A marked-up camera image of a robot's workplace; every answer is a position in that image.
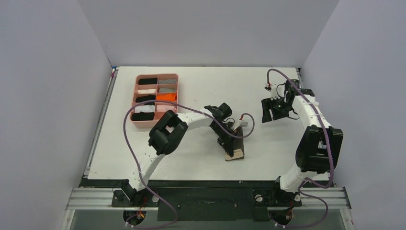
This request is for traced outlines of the olive underwear beige waistband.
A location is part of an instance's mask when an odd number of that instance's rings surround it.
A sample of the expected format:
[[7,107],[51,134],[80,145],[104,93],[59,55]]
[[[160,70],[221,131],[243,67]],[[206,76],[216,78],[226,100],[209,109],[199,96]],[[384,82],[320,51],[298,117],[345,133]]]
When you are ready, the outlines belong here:
[[229,157],[225,152],[225,161],[235,161],[244,159],[244,140],[242,138],[236,138],[234,157]]

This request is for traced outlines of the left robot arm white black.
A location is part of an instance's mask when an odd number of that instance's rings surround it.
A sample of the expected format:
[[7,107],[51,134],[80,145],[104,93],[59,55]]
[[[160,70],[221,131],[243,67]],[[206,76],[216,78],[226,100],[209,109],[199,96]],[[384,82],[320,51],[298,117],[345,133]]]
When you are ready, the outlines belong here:
[[137,176],[121,183],[124,200],[131,206],[142,202],[142,190],[160,161],[179,146],[187,131],[210,127],[218,136],[217,143],[229,155],[234,155],[235,140],[241,136],[237,128],[227,125],[225,119],[232,115],[231,108],[222,103],[220,106],[206,105],[200,110],[188,109],[188,113],[166,111],[149,131],[148,146],[154,153],[144,153],[145,158],[136,160]]

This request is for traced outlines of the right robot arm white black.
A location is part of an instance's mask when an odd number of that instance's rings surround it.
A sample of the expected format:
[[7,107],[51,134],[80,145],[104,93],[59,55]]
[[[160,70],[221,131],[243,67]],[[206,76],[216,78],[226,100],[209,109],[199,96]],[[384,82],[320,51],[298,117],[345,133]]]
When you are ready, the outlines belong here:
[[295,163],[277,178],[275,188],[270,191],[269,201],[275,206],[299,202],[300,186],[335,169],[343,141],[342,130],[325,119],[311,89],[300,88],[298,80],[287,80],[282,86],[284,95],[279,94],[278,85],[265,87],[271,96],[261,101],[262,122],[288,118],[294,113],[302,122],[304,133],[296,149]]

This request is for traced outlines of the orange rolled underwear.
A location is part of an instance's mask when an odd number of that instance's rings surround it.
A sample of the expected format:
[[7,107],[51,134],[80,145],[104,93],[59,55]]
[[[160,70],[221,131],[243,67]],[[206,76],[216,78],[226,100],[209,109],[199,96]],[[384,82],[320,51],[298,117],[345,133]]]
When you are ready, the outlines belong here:
[[176,93],[163,93],[163,94],[157,94],[156,95],[157,100],[164,100],[164,101],[171,101],[175,102],[177,101],[177,94]]

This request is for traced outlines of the pink rolled underwear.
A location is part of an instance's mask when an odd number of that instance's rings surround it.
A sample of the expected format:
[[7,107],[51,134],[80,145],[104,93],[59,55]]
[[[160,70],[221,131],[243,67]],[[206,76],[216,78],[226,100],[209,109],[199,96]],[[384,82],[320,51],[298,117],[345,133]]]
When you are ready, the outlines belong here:
[[156,106],[156,111],[157,112],[166,112],[166,111],[169,111],[169,110],[172,110],[172,111],[176,112],[177,108],[176,108],[176,106],[166,105],[166,104]]

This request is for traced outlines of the grey striped rolled underwear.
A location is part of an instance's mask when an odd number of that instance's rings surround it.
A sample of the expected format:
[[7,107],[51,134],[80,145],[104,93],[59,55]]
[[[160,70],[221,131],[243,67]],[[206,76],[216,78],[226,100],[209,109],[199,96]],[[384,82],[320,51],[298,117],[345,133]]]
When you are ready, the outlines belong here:
[[158,80],[158,84],[177,84],[177,79],[160,79]]

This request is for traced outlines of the white rolled underwear lower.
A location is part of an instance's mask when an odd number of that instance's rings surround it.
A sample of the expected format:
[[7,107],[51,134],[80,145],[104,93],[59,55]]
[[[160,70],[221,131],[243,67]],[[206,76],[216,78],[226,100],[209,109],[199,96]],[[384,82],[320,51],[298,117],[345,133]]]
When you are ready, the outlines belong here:
[[154,113],[155,105],[140,105],[134,108],[134,113]]

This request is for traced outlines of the white rolled underwear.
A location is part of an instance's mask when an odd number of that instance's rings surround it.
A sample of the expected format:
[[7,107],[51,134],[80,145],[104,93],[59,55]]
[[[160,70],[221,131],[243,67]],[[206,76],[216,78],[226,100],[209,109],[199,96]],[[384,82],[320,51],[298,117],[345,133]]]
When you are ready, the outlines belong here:
[[155,94],[157,92],[156,89],[142,89],[142,90],[137,90],[138,94]]
[[154,113],[155,105],[140,105],[134,108],[134,113]]

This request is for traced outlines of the black rolled underwear middle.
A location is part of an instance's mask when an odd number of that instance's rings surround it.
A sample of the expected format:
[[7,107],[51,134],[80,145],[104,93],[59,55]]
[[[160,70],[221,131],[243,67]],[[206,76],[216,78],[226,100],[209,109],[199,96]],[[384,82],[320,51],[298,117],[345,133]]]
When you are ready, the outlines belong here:
[[151,100],[155,100],[155,99],[156,99],[155,95],[146,95],[146,96],[137,97],[135,99],[135,102],[136,103],[141,103],[141,102],[144,102],[144,101],[151,101]]

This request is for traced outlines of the black rolled underwear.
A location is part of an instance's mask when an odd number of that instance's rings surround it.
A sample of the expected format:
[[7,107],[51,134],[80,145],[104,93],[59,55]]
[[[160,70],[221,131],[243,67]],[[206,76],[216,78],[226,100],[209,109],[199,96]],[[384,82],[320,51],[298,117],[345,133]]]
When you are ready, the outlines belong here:
[[154,120],[155,117],[155,113],[154,112],[140,112],[140,113],[133,113],[131,115],[131,120],[134,122],[138,122],[138,121],[150,121],[150,120]]
[[144,102],[144,101],[151,101],[151,100],[155,100],[155,99],[156,99],[155,95],[146,95],[146,96],[137,97],[135,99],[135,102],[136,103],[141,103],[141,102]]
[[158,78],[144,78],[138,79],[138,85],[156,85],[158,83]]

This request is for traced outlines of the white rolled underwear upper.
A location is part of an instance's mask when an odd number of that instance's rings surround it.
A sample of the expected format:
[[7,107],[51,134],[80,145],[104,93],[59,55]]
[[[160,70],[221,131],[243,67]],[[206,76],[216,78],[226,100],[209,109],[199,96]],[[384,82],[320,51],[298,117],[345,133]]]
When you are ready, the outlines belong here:
[[138,94],[155,94],[157,92],[156,89],[142,89],[142,90],[137,90]]

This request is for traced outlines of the black rolled underwear bottom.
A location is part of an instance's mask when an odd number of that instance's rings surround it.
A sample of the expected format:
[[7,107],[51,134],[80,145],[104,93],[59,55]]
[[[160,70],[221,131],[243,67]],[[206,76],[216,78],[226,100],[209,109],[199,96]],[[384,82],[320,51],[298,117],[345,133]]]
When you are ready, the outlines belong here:
[[140,113],[133,113],[131,115],[131,120],[134,122],[138,122],[138,121],[150,121],[150,120],[154,120],[155,117],[155,113],[154,112],[140,112]]

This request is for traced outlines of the black rolled underwear top left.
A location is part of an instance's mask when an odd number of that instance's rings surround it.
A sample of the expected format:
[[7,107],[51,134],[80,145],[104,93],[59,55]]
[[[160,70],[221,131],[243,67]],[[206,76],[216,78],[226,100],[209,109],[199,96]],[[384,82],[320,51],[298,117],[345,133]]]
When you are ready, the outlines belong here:
[[138,79],[138,85],[156,85],[158,83],[158,78],[144,78]]

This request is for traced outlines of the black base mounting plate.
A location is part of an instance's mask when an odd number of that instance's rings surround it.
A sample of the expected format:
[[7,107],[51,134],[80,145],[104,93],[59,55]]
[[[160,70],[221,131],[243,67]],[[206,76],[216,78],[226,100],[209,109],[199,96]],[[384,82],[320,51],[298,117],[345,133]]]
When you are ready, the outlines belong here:
[[269,201],[275,181],[159,181],[153,180],[141,191],[143,199],[132,205],[121,189],[123,180],[101,180],[84,178],[81,188],[108,188],[111,195],[108,205],[123,209],[124,221],[139,225],[151,214],[158,213],[157,220],[177,221],[254,221],[274,220],[288,224],[293,213],[301,208],[322,210],[327,216],[331,205],[321,196],[321,190],[312,194],[311,186],[298,191],[300,201],[287,206],[275,206]]

